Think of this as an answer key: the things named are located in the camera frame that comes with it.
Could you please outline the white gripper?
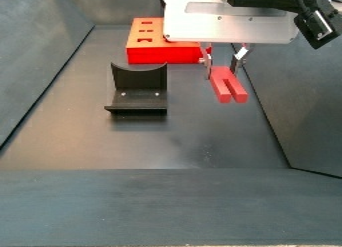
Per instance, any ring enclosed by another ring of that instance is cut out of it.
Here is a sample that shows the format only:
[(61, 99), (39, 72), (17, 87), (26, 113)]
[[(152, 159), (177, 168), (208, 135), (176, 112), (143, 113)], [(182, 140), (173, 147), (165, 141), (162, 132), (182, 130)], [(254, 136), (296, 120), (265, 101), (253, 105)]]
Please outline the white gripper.
[(165, 0), (164, 34), (172, 42), (201, 42), (206, 79), (210, 80), (212, 44), (244, 43), (233, 55), (234, 74), (254, 50), (253, 44), (288, 44), (297, 37), (296, 14), (273, 8), (233, 7), (228, 0)]

